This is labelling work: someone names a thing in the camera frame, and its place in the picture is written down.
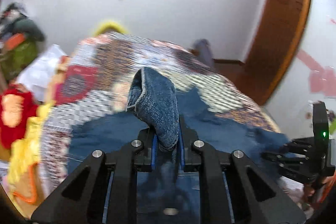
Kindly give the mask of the person's right hand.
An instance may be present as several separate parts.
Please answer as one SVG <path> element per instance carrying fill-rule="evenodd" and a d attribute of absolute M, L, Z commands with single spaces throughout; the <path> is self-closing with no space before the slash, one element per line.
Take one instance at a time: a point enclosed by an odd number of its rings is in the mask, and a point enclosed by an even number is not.
<path fill-rule="evenodd" d="M 323 195 L 325 184 L 315 181 L 303 187 L 303 201 L 311 205 L 318 205 Z"/>

